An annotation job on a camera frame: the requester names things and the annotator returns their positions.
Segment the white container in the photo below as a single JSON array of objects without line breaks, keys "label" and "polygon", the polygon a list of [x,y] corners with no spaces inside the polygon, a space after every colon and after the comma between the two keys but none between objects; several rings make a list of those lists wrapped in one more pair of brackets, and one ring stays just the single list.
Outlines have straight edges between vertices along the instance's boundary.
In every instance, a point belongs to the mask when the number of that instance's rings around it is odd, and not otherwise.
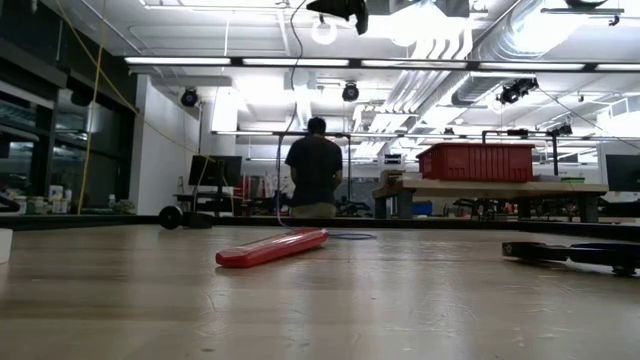
[{"label": "white container", "polygon": [[64,187],[61,185],[51,185],[49,187],[49,203],[52,214],[63,214],[66,209],[64,204]]}]

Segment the person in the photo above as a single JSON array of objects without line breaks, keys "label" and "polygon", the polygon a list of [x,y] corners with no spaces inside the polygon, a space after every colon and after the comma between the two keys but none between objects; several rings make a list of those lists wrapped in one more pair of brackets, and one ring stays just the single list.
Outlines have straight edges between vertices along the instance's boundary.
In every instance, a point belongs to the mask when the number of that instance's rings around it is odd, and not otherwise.
[{"label": "person", "polygon": [[307,134],[296,140],[285,164],[294,184],[291,216],[294,218],[334,218],[334,192],[343,180],[341,148],[326,138],[326,122],[313,117]]}]

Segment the black monitor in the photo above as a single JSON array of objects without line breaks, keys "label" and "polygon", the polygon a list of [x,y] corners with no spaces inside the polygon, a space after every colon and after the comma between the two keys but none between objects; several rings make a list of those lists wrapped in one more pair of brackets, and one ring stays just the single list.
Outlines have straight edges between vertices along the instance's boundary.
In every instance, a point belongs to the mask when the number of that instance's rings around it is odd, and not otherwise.
[{"label": "black monitor", "polygon": [[188,185],[193,188],[196,206],[200,198],[209,200],[209,209],[216,216],[234,212],[235,189],[241,185],[241,156],[194,155]]},{"label": "black monitor", "polygon": [[640,192],[640,155],[607,155],[605,159],[610,191]]}]

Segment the wooden-top table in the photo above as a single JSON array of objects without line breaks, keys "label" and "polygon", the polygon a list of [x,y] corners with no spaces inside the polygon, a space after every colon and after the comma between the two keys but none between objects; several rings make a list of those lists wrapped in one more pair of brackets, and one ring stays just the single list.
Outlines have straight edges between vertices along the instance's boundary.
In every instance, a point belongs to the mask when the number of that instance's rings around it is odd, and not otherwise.
[{"label": "wooden-top table", "polygon": [[399,219],[413,218],[414,197],[418,198],[481,198],[514,201],[520,219],[530,218],[532,199],[567,198],[577,202],[581,223],[598,223],[598,198],[609,187],[603,184],[563,182],[472,182],[432,179],[401,180],[372,192],[376,219],[387,219],[386,200],[396,199]]}]

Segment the long ceiling light bar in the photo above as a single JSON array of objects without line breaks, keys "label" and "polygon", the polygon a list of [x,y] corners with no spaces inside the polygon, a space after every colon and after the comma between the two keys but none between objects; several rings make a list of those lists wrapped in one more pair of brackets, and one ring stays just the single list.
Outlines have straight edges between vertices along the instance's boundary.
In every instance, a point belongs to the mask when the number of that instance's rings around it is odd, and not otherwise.
[{"label": "long ceiling light bar", "polygon": [[257,68],[352,68],[376,70],[424,70],[468,72],[550,73],[640,73],[640,63],[477,61],[360,58],[274,58],[274,57],[161,57],[130,56],[130,66],[162,67],[257,67]]}]

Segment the white tape roll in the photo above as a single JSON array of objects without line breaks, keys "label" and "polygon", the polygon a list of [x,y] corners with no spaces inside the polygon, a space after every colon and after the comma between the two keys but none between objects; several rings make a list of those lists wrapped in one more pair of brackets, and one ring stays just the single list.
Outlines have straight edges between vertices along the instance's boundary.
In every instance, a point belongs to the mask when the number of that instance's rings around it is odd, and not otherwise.
[{"label": "white tape roll", "polygon": [[13,231],[0,228],[0,264],[5,264],[10,260],[12,240]]}]

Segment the red ribbed crate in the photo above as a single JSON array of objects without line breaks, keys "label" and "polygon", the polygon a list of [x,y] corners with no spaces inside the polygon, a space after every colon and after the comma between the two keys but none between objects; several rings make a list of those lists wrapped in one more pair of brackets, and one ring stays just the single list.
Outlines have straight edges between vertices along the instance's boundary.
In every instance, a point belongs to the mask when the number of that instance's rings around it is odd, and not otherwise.
[{"label": "red ribbed crate", "polygon": [[529,182],[531,144],[438,143],[416,156],[426,179],[443,181]]}]

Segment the white round ceiling lamp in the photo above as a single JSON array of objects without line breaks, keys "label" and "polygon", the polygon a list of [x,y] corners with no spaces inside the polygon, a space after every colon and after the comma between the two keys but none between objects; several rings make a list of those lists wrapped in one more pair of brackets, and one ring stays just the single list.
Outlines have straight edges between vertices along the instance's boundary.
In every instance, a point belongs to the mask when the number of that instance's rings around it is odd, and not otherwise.
[{"label": "white round ceiling lamp", "polygon": [[338,36],[337,25],[327,20],[322,14],[319,15],[318,21],[311,28],[311,37],[314,42],[320,45],[333,44]]}]

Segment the black pole-mounted device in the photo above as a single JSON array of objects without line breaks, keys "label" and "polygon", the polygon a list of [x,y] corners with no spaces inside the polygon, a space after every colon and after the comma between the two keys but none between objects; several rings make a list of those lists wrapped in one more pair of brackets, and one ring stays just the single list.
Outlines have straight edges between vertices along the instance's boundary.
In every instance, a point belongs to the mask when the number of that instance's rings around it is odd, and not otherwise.
[{"label": "black pole-mounted device", "polygon": [[569,123],[563,123],[554,128],[546,130],[546,135],[551,137],[553,171],[555,176],[559,175],[558,138],[562,136],[570,136],[572,134],[573,130]]}]

